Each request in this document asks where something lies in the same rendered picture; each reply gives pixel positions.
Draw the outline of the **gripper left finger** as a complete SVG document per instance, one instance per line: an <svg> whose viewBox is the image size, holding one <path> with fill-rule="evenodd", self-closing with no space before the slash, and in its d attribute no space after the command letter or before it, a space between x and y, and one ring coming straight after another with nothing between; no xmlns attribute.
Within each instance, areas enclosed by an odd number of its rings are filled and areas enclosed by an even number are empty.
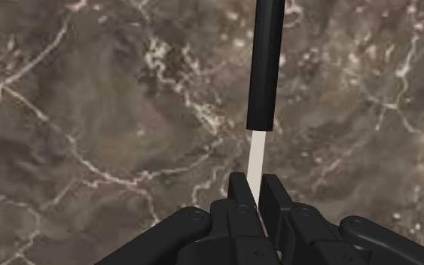
<svg viewBox="0 0 424 265"><path fill-rule="evenodd" d="M246 176L230 175L228 198L210 211L187 206L95 265L280 265Z"/></svg>

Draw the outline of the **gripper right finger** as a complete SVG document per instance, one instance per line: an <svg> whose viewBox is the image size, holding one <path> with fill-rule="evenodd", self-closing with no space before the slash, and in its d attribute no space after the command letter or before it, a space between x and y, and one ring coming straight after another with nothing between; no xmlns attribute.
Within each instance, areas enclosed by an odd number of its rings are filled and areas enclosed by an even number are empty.
<svg viewBox="0 0 424 265"><path fill-rule="evenodd" d="M424 265L424 246L361 216L332 224L276 175L262 175L258 208L283 265Z"/></svg>

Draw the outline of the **black-handled white-bladed knife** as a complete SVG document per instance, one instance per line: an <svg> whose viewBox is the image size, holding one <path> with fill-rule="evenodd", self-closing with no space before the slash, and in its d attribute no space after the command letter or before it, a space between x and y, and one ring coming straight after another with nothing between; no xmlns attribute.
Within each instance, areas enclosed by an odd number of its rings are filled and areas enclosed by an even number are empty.
<svg viewBox="0 0 424 265"><path fill-rule="evenodd" d="M247 179L261 205L266 134L273 130L285 0L256 0L246 129L251 131Z"/></svg>

